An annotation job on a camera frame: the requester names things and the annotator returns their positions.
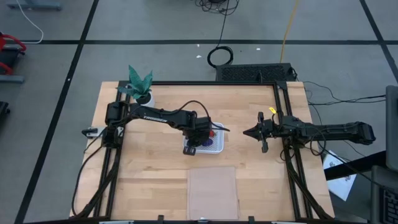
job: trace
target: black floor stripe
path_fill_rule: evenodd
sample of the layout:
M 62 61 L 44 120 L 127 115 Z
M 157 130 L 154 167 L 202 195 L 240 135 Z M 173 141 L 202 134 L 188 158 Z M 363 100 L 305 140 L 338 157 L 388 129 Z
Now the black floor stripe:
M 221 44 L 282 44 L 283 40 L 222 40 Z M 77 45 L 79 40 L 43 40 L 40 44 Z M 218 40 L 85 40 L 90 45 L 217 44 Z M 286 40 L 287 45 L 398 45 L 398 40 Z
M 396 80 L 398 81 L 398 68 L 397 68 L 397 65 L 396 65 L 394 59 L 392 58 L 392 55 L 391 55 L 391 53 L 390 53 L 390 51 L 389 51 L 389 49 L 388 49 L 388 47 L 386 45 L 386 42 L 383 39 L 383 36 L 380 33 L 379 28 L 376 25 L 376 21 L 374 21 L 373 16 L 371 14 L 371 11 L 369 10 L 369 7 L 366 4 L 365 0 L 359 0 L 359 1 L 360 1 L 361 5 L 362 5 L 362 8 L 363 8 L 363 10 L 365 12 L 366 17 L 369 20 L 369 23 L 370 23 L 370 25 L 371 25 L 371 27 L 373 29 L 373 32 L 374 32 L 374 34 L 377 37 L 377 40 L 380 41 L 380 43 L 381 43 L 380 44 L 381 49 L 382 49 L 382 51 L 384 53 L 384 56 L 386 57 L 388 65 L 390 66 L 392 74 L 394 74 Z
M 85 27 L 83 29 L 83 33 L 81 34 L 78 47 L 76 49 L 75 55 L 73 56 L 73 60 L 70 65 L 68 75 L 65 79 L 65 83 L 63 84 L 60 97 L 59 97 L 57 105 L 55 107 L 55 111 L 54 111 L 54 114 L 51 119 L 50 127 L 47 130 L 47 134 L 45 135 L 43 146 L 39 153 L 39 158 L 36 161 L 36 165 L 34 167 L 32 176 L 30 177 L 28 186 L 25 191 L 24 198 L 22 199 L 22 203 L 19 207 L 18 214 L 17 214 L 17 217 L 16 217 L 14 223 L 18 223 L 18 224 L 23 223 L 26 213 L 29 209 L 29 204 L 30 204 L 30 201 L 32 200 L 32 196 L 35 191 L 37 181 L 39 180 L 39 176 L 42 171 L 45 158 L 47 157 L 47 153 L 50 148 L 50 143 L 53 138 L 55 128 L 57 127 L 57 123 L 58 123 L 59 117 L 61 115 L 63 104 L 65 103 L 65 99 L 68 94 L 70 83 L 72 82 L 73 74 L 75 73 L 75 69 L 76 69 L 77 63 L 79 61 L 81 51 L 83 50 L 84 40 L 86 39 L 88 30 L 90 29 L 90 25 L 93 20 L 93 16 L 94 16 L 94 13 L 97 8 L 98 1 L 99 0 L 94 0 L 93 5 L 91 6 L 90 13 L 88 14 L 88 18 L 87 18 Z

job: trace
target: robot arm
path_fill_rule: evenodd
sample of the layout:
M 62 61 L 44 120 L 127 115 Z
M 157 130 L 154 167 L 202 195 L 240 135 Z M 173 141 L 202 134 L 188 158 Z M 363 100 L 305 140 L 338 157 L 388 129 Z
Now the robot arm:
M 357 144 L 370 145 L 376 138 L 372 126 L 363 123 L 347 123 L 333 125 L 314 125 L 304 123 L 294 116 L 284 116 L 281 124 L 273 120 L 264 120 L 262 112 L 258 114 L 258 123 L 243 134 L 262 141 L 262 152 L 268 151 L 267 138 L 285 138 L 288 144 L 304 147 L 310 141 L 349 140 Z
M 137 103 L 114 102 L 108 104 L 106 111 L 105 123 L 108 127 L 103 134 L 103 145 L 106 147 L 117 147 L 119 144 L 117 127 L 127 124 L 134 119 L 146 119 L 148 121 L 165 123 L 171 128 L 182 131 L 182 134 L 188 139 L 188 147 L 185 147 L 183 150 L 183 153 L 186 155 L 195 155 L 195 147 L 200 146 L 210 137 L 210 117 L 198 118 L 195 111 L 166 111 L 141 106 Z

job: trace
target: wooden table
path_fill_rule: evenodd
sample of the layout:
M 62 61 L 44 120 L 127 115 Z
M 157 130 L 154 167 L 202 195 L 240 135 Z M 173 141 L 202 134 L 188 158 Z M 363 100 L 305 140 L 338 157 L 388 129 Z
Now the wooden table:
M 106 105 L 116 97 L 117 82 L 103 82 L 94 114 L 93 126 L 105 126 Z M 307 99 L 300 82 L 288 83 L 293 115 L 311 122 Z M 134 120 L 126 126 L 112 219 L 186 220 L 187 169 L 194 167 L 235 166 L 240 220 L 294 220 L 285 163 L 280 159 L 281 139 L 269 139 L 263 154 L 261 143 L 242 134 L 257 123 L 257 113 L 271 117 L 275 106 L 271 86 L 152 86 L 155 107 L 175 110 L 189 100 L 201 101 L 214 122 L 231 130 L 225 134 L 220 154 L 182 154 L 182 133 L 168 125 Z M 282 107 L 283 95 L 280 91 Z M 194 103 L 185 110 L 203 109 Z M 100 146 L 97 141 L 87 150 L 86 159 Z M 87 163 L 76 195 L 76 210 L 81 211 L 92 197 L 100 179 L 103 149 Z M 325 211 L 334 216 L 320 157 L 301 149 L 308 189 Z M 305 217 L 301 191 L 297 188 L 300 212 Z M 108 192 L 104 193 L 104 214 Z

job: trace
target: floor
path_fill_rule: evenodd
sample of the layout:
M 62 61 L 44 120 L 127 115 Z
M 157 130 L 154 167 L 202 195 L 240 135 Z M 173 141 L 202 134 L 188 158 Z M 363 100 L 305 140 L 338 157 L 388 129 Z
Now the floor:
M 24 84 L 0 83 L 0 101 L 9 102 L 12 110 L 0 129 L 1 223 L 16 219 L 39 153 L 47 149 L 24 221 L 68 217 L 86 144 L 80 131 L 91 124 L 101 82 L 126 80 L 128 65 L 141 75 L 153 70 L 154 80 L 215 79 L 206 56 L 220 36 L 223 16 L 203 12 L 194 1 L 60 2 L 61 11 L 25 12 L 45 32 L 45 41 L 28 45 L 16 68 L 25 76 Z M 38 39 L 40 32 L 5 3 L 0 0 L 0 31 L 22 40 Z M 234 51 L 233 63 L 278 62 L 293 5 L 293 0 L 241 1 L 227 17 L 223 34 Z M 301 81 L 326 85 L 338 98 L 383 94 L 387 85 L 397 85 L 397 7 L 395 0 L 301 0 L 284 62 L 292 64 Z M 94 16 L 85 29 L 90 9 Z M 213 63 L 226 60 L 223 53 L 213 55 Z M 332 100 L 327 90 L 310 83 L 305 86 L 312 91 L 312 96 L 308 92 L 312 102 Z M 371 124 L 376 142 L 355 145 L 370 155 L 385 149 L 384 107 L 384 103 L 337 104 L 317 109 L 323 123 Z M 314 123 L 319 124 L 311 110 Z M 343 142 L 328 145 L 341 157 L 361 157 Z M 332 196 L 337 217 L 356 220 L 353 213 L 367 218 L 369 188 L 357 177 L 346 203 Z

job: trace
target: yellow clip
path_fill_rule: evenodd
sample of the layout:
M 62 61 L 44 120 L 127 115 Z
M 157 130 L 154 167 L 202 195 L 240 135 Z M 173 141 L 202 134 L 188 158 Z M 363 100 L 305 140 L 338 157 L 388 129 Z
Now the yellow clip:
M 273 114 L 276 114 L 276 110 L 273 107 L 268 108 Z

